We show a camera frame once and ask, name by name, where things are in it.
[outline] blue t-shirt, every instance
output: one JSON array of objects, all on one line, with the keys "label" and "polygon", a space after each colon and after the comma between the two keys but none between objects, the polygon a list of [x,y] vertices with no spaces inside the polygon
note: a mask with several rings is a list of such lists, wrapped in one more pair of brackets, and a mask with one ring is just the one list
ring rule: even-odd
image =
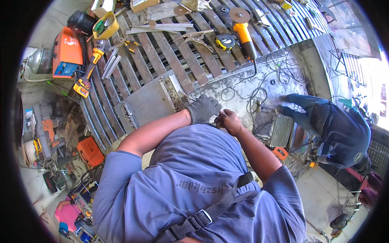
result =
[{"label": "blue t-shirt", "polygon": [[[205,124],[177,129],[155,149],[150,166],[118,151],[107,156],[93,201],[93,225],[106,242],[151,242],[172,224],[219,201],[246,173],[240,145]],[[253,181],[213,223],[188,237],[202,242],[302,242],[305,218],[296,184],[285,166],[260,188]]]},{"label": "blue t-shirt", "polygon": [[343,169],[361,162],[370,144],[369,125],[355,107],[349,112],[334,104],[326,107],[330,111],[322,136],[333,146],[327,163]]}]

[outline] orange power tool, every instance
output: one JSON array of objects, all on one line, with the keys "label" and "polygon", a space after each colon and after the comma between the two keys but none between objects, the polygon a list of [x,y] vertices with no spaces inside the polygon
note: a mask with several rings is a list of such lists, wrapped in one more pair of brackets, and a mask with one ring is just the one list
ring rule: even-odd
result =
[{"label": "orange power tool", "polygon": [[229,13],[231,19],[233,20],[233,29],[235,33],[238,34],[238,38],[244,50],[245,56],[248,61],[252,61],[254,63],[254,70],[255,70],[254,76],[255,76],[258,73],[258,68],[256,63],[258,54],[257,51],[255,50],[250,33],[247,29],[247,27],[249,26],[247,22],[250,20],[250,15],[245,9],[242,8],[230,9]]},{"label": "orange power tool", "polygon": [[73,89],[79,93],[84,98],[87,98],[89,95],[89,88],[91,84],[89,83],[89,78],[95,68],[97,62],[104,55],[104,44],[105,40],[97,40],[97,46],[93,48],[93,54],[89,60],[89,65],[86,68],[84,76],[82,76],[78,83],[74,84]]}]

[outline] backpack strap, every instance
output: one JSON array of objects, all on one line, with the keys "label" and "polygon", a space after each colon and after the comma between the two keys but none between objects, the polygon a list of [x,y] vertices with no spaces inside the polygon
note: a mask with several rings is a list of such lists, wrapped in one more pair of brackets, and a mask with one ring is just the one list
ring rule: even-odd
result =
[{"label": "backpack strap", "polygon": [[211,224],[219,215],[227,211],[231,204],[234,203],[234,198],[237,194],[237,189],[253,181],[251,172],[247,172],[238,177],[234,182],[234,186],[228,191],[225,196],[217,203],[207,209],[201,209],[194,214],[193,217],[188,217],[184,221],[171,225],[169,228],[162,230],[154,239],[154,243],[175,242],[184,239],[189,233],[198,231],[199,229]]}]

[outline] yellow bucket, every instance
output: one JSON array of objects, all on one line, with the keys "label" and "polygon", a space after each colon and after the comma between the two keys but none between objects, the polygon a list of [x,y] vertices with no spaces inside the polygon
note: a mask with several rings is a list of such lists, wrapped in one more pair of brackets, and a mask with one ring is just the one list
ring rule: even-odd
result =
[{"label": "yellow bucket", "polygon": [[[112,18],[113,23],[110,26],[108,26],[108,28],[104,30],[104,32],[101,33],[101,35],[97,35],[97,32],[95,31],[95,27],[97,23],[99,23],[101,20],[105,22],[108,18]],[[104,14],[104,16],[101,17],[93,26],[93,37],[96,40],[108,40],[108,38],[111,37],[118,29],[119,29],[119,23],[117,22],[116,16],[114,12],[109,11],[106,14]]]}]

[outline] gray knit glove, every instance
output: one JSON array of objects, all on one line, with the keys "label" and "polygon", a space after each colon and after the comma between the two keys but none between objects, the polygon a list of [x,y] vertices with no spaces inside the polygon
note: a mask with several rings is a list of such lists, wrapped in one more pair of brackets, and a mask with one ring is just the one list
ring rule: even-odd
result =
[{"label": "gray knit glove", "polygon": [[186,107],[192,117],[193,124],[209,122],[209,119],[213,115],[218,115],[221,110],[221,104],[212,98],[207,97],[205,94],[200,95],[200,97]]}]

